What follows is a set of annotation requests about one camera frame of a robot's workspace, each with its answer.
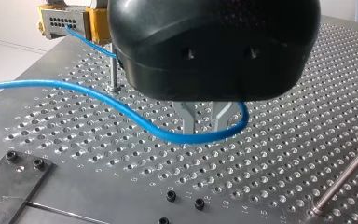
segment black plastic cover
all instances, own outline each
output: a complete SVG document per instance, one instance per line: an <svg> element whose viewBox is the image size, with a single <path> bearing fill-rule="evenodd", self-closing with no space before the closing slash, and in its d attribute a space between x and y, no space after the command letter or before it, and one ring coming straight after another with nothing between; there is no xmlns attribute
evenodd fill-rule
<svg viewBox="0 0 358 224"><path fill-rule="evenodd" d="M299 80L320 23L318 0L112 0L127 79L160 100L254 101Z"/></svg>

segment metal plate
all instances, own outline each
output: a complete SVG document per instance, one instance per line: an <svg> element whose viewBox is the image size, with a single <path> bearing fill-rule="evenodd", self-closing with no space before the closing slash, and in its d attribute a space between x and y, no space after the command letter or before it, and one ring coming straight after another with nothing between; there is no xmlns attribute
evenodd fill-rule
<svg viewBox="0 0 358 224"><path fill-rule="evenodd" d="M13 223L25 203L33 196L51 170L51 161L43 160L41 170L34 168L32 155L17 152L18 158L8 162L0 160L0 224Z"/></svg>
<svg viewBox="0 0 358 224"><path fill-rule="evenodd" d="M67 37L21 78L60 78L107 92L108 62ZM122 74L119 83L122 91L113 97L161 128L181 132L171 102L144 97ZM358 223L358 172L323 217L310 212L312 200L358 152L358 24L324 18L297 85L247 105L251 120L243 133L187 146L163 142L76 92L3 91L0 147L58 164L38 203L108 223L158 223L161 217L171 223ZM198 133L212 130L210 107L197 103ZM168 189L176 191L175 203L166 201ZM202 212L194 208L197 198L207 204Z"/></svg>
<svg viewBox="0 0 358 224"><path fill-rule="evenodd" d="M63 7L41 11L48 39L68 35L65 25L85 38L91 39L89 13L86 12L85 7Z"/></svg>

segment metal surface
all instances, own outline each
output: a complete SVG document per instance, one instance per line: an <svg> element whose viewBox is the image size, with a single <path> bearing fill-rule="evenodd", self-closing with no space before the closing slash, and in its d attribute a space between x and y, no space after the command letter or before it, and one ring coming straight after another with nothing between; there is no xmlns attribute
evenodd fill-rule
<svg viewBox="0 0 358 224"><path fill-rule="evenodd" d="M107 57L67 37L21 78L59 78L110 92L109 66ZM118 81L122 91L113 97L161 128L182 131L172 103L144 97L123 71ZM58 164L36 203L107 223L162 217L171 223L358 223L358 171L323 216L311 212L358 154L358 24L324 18L297 85L247 105L251 120L243 133L186 146L163 142L76 92L2 91L0 148ZM212 131L212 103L196 106L196 131ZM165 198L169 189L177 194L174 203ZM198 198L206 203L202 211L194 207Z"/></svg>
<svg viewBox="0 0 358 224"><path fill-rule="evenodd" d="M32 155L17 153L17 159L0 160L0 224L13 223L25 203L33 196L51 170L51 161L44 160L45 167L36 170L33 162L40 160Z"/></svg>
<svg viewBox="0 0 358 224"><path fill-rule="evenodd" d="M41 11L48 39L68 35L65 25L83 37L91 39L89 13L86 12L85 7L64 7Z"/></svg>

